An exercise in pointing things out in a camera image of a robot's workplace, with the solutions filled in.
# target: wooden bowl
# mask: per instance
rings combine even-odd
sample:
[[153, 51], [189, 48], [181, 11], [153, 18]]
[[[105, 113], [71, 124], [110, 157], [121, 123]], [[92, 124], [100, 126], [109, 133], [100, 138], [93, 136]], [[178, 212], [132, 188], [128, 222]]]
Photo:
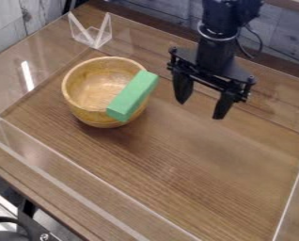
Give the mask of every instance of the wooden bowl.
[[66, 73], [61, 91], [73, 115], [88, 125], [118, 127], [142, 112], [148, 97], [130, 119], [120, 122], [105, 113], [105, 108], [144, 67], [136, 61], [116, 56], [93, 58], [75, 65]]

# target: green block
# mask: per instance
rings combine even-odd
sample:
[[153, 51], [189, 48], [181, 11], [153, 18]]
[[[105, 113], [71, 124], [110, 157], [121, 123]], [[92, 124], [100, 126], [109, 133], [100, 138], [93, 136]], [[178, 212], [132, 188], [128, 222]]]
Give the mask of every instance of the green block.
[[158, 82], [158, 76], [146, 71], [138, 71], [134, 78], [106, 106], [106, 115], [117, 121], [126, 122], [149, 95]]

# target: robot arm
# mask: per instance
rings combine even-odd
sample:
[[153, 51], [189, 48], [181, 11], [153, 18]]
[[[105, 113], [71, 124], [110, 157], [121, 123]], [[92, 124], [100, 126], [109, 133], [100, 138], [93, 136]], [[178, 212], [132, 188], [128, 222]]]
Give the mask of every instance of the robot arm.
[[172, 48], [168, 70], [173, 74], [177, 101], [182, 104], [193, 82], [221, 93], [213, 119], [222, 119], [233, 103], [245, 102], [252, 85], [250, 74], [234, 61], [240, 28], [258, 16], [262, 0], [202, 0], [201, 35], [196, 50]]

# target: cable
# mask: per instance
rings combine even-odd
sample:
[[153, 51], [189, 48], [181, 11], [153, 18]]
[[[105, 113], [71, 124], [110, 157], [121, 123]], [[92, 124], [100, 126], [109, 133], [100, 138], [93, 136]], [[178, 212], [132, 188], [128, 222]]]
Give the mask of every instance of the cable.
[[236, 44], [237, 44], [237, 46], [238, 46], [238, 49], [241, 50], [241, 52], [244, 53], [244, 55], [248, 57], [248, 58], [254, 58], [258, 54], [261, 54], [261, 52], [262, 52], [262, 49], [264, 49], [264, 42], [262, 42], [262, 40], [261, 40], [261, 37], [258, 36], [258, 34], [250, 29], [250, 27], [249, 27], [249, 25], [246, 24], [245, 26], [244, 26], [244, 28], [245, 28], [245, 30], [256, 37], [256, 39], [257, 39], [257, 41], [258, 41], [258, 49], [257, 49], [257, 52], [256, 52], [256, 54], [253, 55], [253, 54], [250, 54], [246, 50], [245, 50], [245, 48], [244, 48], [244, 46], [241, 45], [241, 43], [238, 42], [238, 39], [236, 39]]

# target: bowl rim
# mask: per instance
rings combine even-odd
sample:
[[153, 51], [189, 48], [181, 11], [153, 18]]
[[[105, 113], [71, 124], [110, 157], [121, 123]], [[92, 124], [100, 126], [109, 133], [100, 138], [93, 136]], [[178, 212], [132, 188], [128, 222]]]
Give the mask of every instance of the bowl rim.
[[120, 56], [101, 56], [101, 57], [94, 57], [94, 58], [90, 58], [85, 61], [82, 61], [81, 63], [78, 63], [77, 65], [74, 65], [70, 70], [66, 72], [63, 78], [62, 78], [62, 82], [61, 82], [61, 92], [62, 92], [62, 96], [65, 98], [65, 100], [70, 103], [70, 105], [73, 105], [75, 108], [81, 109], [81, 110], [85, 110], [85, 111], [90, 111], [90, 112], [100, 112], [102, 113], [101, 110], [98, 109], [94, 109], [94, 108], [86, 108], [86, 107], [82, 107], [79, 106], [71, 99], [67, 91], [66, 91], [66, 82], [67, 82], [67, 79], [69, 79], [69, 76], [71, 75], [71, 73], [74, 72], [75, 69], [78, 69], [82, 65], [85, 64], [89, 64], [90, 62], [94, 62], [94, 61], [98, 61], [98, 60], [102, 60], [102, 59], [114, 59], [114, 60], [124, 60], [132, 64], [134, 64], [137, 67], [138, 67], [138, 70], [140, 71], [145, 71], [145, 68], [134, 61], [132, 60], [130, 58], [126, 58], [126, 57], [120, 57]]

